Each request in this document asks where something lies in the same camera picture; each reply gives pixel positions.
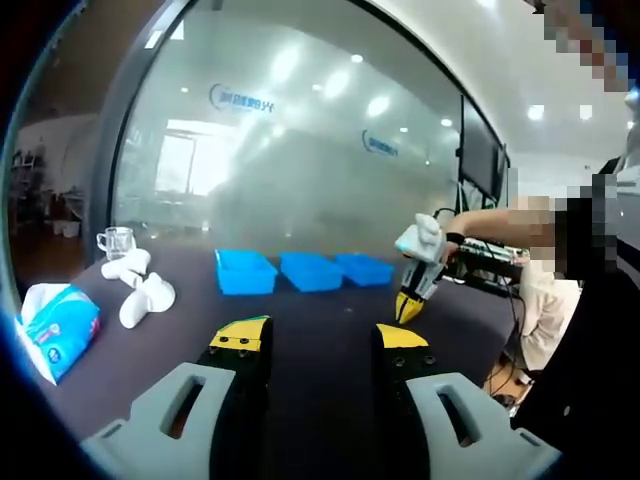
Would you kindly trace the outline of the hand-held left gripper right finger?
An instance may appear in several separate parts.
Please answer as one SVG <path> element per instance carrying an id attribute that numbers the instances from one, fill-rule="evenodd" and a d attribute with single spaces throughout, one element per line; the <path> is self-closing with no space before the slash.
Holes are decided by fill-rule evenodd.
<path id="1" fill-rule="evenodd" d="M 460 373 L 442 373 L 420 335 L 377 324 L 374 412 L 387 479 L 546 479 L 561 452 Z"/>

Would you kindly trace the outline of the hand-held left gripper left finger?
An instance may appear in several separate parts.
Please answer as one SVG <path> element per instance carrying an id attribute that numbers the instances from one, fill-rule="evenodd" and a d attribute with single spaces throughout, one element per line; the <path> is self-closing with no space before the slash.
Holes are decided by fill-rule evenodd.
<path id="1" fill-rule="evenodd" d="M 254 479 L 271 376 L 268 315 L 220 328 L 81 447 L 111 479 Z"/>

